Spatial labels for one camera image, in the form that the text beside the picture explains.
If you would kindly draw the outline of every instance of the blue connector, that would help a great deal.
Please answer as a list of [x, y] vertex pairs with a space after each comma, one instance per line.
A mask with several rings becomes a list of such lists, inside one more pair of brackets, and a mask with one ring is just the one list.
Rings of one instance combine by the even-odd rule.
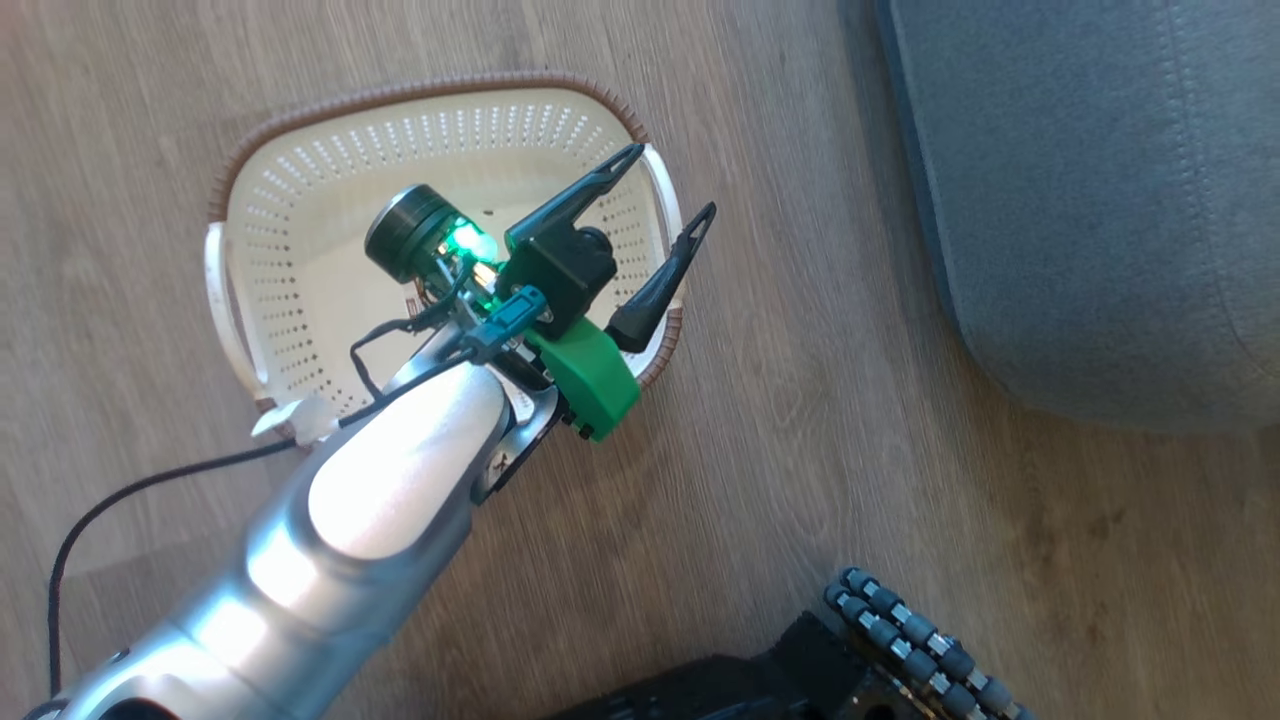
[[462, 336], [458, 351], [472, 352], [471, 361], [483, 365], [507, 348], [511, 338], [529, 329], [547, 310], [547, 296], [531, 284], [512, 293], [489, 318]]

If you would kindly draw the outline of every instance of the wire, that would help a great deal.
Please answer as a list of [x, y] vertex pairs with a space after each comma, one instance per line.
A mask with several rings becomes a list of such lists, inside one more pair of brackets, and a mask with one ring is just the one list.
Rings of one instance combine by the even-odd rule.
[[113, 492], [95, 505], [88, 512], [81, 515], [81, 519], [72, 525], [67, 537], [63, 538], [61, 547], [58, 548], [58, 556], [54, 559], [54, 570], [49, 575], [49, 694], [50, 697], [58, 694], [63, 689], [63, 660], [61, 660], [61, 643], [59, 637], [59, 607], [61, 603], [61, 585], [63, 574], [67, 571], [67, 559], [70, 557], [72, 546], [79, 539], [81, 533], [90, 523], [96, 520], [99, 515], [106, 512], [113, 505], [120, 502], [122, 500], [134, 495], [137, 492], [145, 491], [148, 487], [157, 486], [160, 483], [166, 483], [169, 480], [175, 480], [178, 478], [184, 478], [187, 475], [195, 475], [196, 473], [205, 473], [207, 470], [218, 470], [220, 468], [230, 468], [232, 465], [239, 465], [241, 462], [248, 462], [250, 460], [257, 460], [260, 457], [266, 457], [268, 455], [275, 455], [291, 447], [297, 446], [297, 441], [293, 438], [282, 439], [279, 442], [273, 442], [271, 445], [265, 445], [262, 447], [256, 447], [253, 450], [246, 450], [244, 452], [237, 452], [234, 455], [225, 455], [223, 457], [215, 457], [212, 460], [205, 460], [202, 462], [193, 462], [191, 465], [183, 465], [182, 468], [174, 468], [173, 470], [165, 470], [164, 473], [157, 473], [148, 478], [142, 478], [134, 483], [129, 483], [123, 488]]
[[356, 410], [351, 415], [347, 415], [346, 418], [339, 419], [338, 420], [338, 427], [339, 428], [346, 428], [348, 425], [353, 425], [353, 424], [364, 420], [365, 418], [372, 415], [374, 413], [378, 413], [378, 411], [385, 409], [388, 405], [390, 405], [392, 402], [394, 402], [397, 398], [402, 397], [408, 391], [411, 391], [411, 389], [416, 388], [417, 386], [425, 383], [426, 380], [429, 380], [429, 379], [439, 375], [440, 373], [445, 373], [448, 370], [452, 370], [453, 368], [457, 368], [458, 365], [466, 363], [467, 360], [471, 360], [474, 356], [475, 356], [475, 351], [474, 350], [463, 350], [462, 352], [458, 352], [457, 355], [449, 357], [448, 360], [444, 360], [440, 364], [433, 366], [430, 370], [426, 370], [421, 375], [417, 375], [413, 379], [408, 380], [407, 383], [399, 386], [398, 388], [393, 389], [392, 392], [388, 392], [383, 397], [379, 397], [378, 400], [370, 402], [369, 405], [361, 407], [360, 410]]
[[365, 337], [351, 343], [351, 350], [347, 354], [351, 356], [351, 364], [356, 366], [356, 375], [360, 378], [360, 384], [365, 386], [369, 395], [374, 400], [381, 400], [383, 391], [374, 383], [374, 378], [369, 375], [369, 368], [365, 366], [365, 361], [356, 352], [361, 347], [374, 342], [375, 340], [390, 334], [396, 331], [402, 333], [417, 334], [426, 328], [439, 324], [442, 320], [448, 318], [449, 311], [453, 310], [453, 304], [457, 301], [458, 295], [466, 288], [467, 278], [471, 277], [471, 269], [475, 266], [476, 259], [471, 254], [463, 254], [461, 259], [461, 265], [458, 268], [458, 275], [453, 278], [453, 284], [449, 286], [449, 291], [444, 293], [439, 300], [429, 305], [425, 310], [413, 315], [412, 318], [397, 318], [394, 320], [387, 320], [385, 323], [378, 324], [374, 329], [369, 331]]
[[[424, 372], [422, 374], [415, 377], [394, 391], [378, 397], [374, 402], [361, 407], [358, 411], [347, 415], [338, 420], [339, 428], [346, 428], [353, 425], [372, 414], [385, 409], [388, 405], [404, 396], [404, 393], [421, 386], [422, 383], [430, 380], [457, 368], [462, 363], [471, 360], [475, 356], [474, 350], [465, 350], [434, 365], [431, 369]], [[221, 468], [230, 468], [232, 465], [239, 465], [241, 462], [248, 462], [250, 460], [259, 460], [269, 455], [275, 455], [276, 452], [285, 451], [291, 447], [296, 447], [297, 441], [293, 438], [282, 439], [271, 445], [265, 445], [253, 450], [246, 450], [244, 452], [237, 452], [234, 455], [225, 455], [223, 457], [215, 457], [212, 460], [205, 460], [201, 462], [193, 462], [191, 465], [183, 465], [182, 468], [174, 468], [172, 470], [165, 470], [164, 473], [157, 473], [155, 475], [143, 478], [134, 483], [129, 483], [123, 488], [106, 496], [101, 502], [95, 505], [88, 512], [81, 516], [79, 520], [72, 525], [70, 532], [63, 538], [61, 547], [58, 548], [58, 556], [54, 559], [54, 569], [49, 575], [49, 694], [50, 697], [56, 696], [63, 689], [63, 661], [61, 661], [61, 634], [60, 634], [60, 610], [61, 610], [61, 585], [63, 575], [67, 571], [67, 560], [70, 557], [72, 547], [76, 541], [79, 539], [81, 534], [88, 528], [90, 523], [96, 520], [100, 515], [111, 509], [115, 503], [122, 500], [142, 492], [152, 486], [160, 483], [166, 483], [169, 480], [175, 480], [178, 478], [186, 478], [188, 475], [195, 475], [197, 473], [205, 473], [209, 470], [218, 470]]]

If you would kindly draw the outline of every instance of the green bracket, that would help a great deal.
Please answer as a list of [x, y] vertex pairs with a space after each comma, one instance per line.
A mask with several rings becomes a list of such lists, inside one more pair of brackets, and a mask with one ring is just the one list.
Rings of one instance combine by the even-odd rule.
[[640, 383], [604, 331], [579, 318], [559, 340], [547, 340], [529, 329], [525, 338], [541, 350], [543, 364], [576, 415], [573, 428], [590, 427], [600, 442], [622, 421], [640, 398]]

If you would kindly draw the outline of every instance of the gray sofa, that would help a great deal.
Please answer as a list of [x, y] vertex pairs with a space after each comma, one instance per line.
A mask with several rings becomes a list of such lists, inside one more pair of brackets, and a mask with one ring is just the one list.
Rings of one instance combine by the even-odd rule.
[[1021, 402], [1280, 421], [1280, 3], [882, 0], [943, 306]]

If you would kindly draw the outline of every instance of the white plastic basket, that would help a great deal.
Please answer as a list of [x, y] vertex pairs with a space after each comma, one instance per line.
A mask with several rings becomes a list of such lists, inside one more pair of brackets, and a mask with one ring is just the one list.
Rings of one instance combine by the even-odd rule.
[[[646, 141], [616, 95], [549, 73], [390, 88], [268, 123], [233, 155], [205, 242], [209, 304], [232, 368], [264, 411], [317, 395], [349, 414], [370, 402], [351, 343], [411, 311], [407, 288], [364, 254], [392, 196], [426, 182], [500, 237], [585, 170]], [[603, 327], [680, 232], [658, 152], [648, 146], [580, 223], [603, 229], [618, 261], [588, 314]], [[643, 383], [666, 365], [680, 323], [677, 297], [649, 347], [627, 357]], [[422, 340], [393, 333], [362, 350], [372, 379], [388, 380]]]

